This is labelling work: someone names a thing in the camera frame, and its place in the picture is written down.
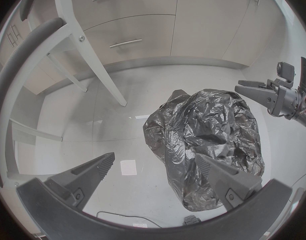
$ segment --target tile floor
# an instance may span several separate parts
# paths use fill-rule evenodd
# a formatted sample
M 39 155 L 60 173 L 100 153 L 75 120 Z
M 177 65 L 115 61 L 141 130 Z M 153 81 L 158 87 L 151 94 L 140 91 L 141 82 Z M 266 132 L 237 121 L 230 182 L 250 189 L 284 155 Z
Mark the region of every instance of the tile floor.
M 22 174 L 56 174 L 107 152 L 115 152 L 115 162 L 99 184 L 84 211 L 144 216 L 162 227 L 182 225 L 183 218 L 194 214 L 201 220 L 226 210 L 187 211 L 168 185 L 165 166 L 146 145 L 142 126 L 149 114 L 166 102 L 176 89 L 188 94 L 205 88 L 234 91 L 239 70 L 215 66 L 151 66 L 111 73 L 111 78 L 127 100 L 120 106 L 98 79 L 83 80 L 86 93 L 69 85 L 46 96 L 38 130 L 63 137 L 57 142 L 36 137 L 35 146 L 19 144 L 19 171 Z M 260 107 L 246 98 L 255 115 L 265 162 L 263 184 L 271 178 L 270 144 Z M 137 175 L 122 175 L 120 161 L 135 160 Z M 99 214 L 125 225 L 145 223 L 135 218 Z

